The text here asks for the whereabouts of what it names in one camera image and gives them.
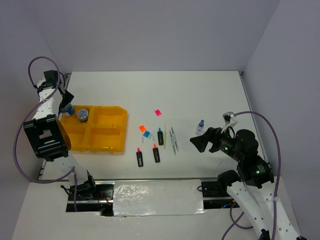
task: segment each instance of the black bracket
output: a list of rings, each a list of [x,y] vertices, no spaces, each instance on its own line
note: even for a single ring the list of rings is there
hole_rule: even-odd
[[[219,189],[223,193],[226,193],[227,187],[231,187],[235,182],[241,182],[241,179],[235,170],[228,170],[218,175],[217,183]]]
[[[94,178],[89,174],[87,171],[88,180],[85,181],[83,184],[77,186],[77,195],[80,195],[86,199],[92,199],[92,193],[96,191],[96,183]],[[70,193],[75,192],[75,185],[70,186]]]
[[[53,162],[54,159],[68,156],[70,138],[55,114],[26,121],[23,129],[38,158]]]
[[[261,235],[258,240],[270,240],[270,234],[269,231],[266,231],[265,229],[261,230]]]

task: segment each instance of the black marker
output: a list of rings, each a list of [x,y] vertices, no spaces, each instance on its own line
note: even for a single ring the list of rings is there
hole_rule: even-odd
[[[142,152],[140,151],[139,148],[138,148],[138,151],[136,152],[136,159],[138,161],[138,166],[139,167],[143,167],[144,166],[144,161],[142,159]]]
[[[159,155],[159,150],[156,146],[156,144],[153,144],[153,156],[154,156],[154,160],[156,163],[160,163],[160,155]]]
[[[164,135],[163,135],[160,127],[159,127],[159,131],[158,131],[158,143],[159,143],[159,146],[162,146],[164,144]]]

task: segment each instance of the orange sticky note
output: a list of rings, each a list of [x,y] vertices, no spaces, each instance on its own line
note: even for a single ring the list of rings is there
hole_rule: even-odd
[[[143,126],[143,125],[141,125],[141,126],[139,127],[139,129],[140,129],[141,132],[145,132],[145,131],[147,130],[146,127]]]

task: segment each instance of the yellow tray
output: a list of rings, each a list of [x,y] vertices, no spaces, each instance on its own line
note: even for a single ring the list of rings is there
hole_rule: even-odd
[[[74,105],[72,116],[62,116],[61,124],[71,141],[71,150],[84,152],[123,152],[127,127],[126,110],[119,106]],[[80,109],[87,109],[89,117],[82,122],[77,117]]]

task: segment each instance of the small bottle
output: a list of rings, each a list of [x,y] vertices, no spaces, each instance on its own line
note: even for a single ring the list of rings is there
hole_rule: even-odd
[[[201,120],[201,122],[199,122],[198,126],[196,127],[195,135],[197,136],[202,135],[204,126],[205,126],[205,120]]]
[[[63,108],[60,109],[60,113],[62,113],[65,117],[71,117],[75,113],[75,108],[71,103],[68,103]]]
[[[80,109],[76,113],[76,116],[81,122],[86,122],[88,120],[88,117],[89,117],[89,111],[87,109],[85,109],[85,108]]]

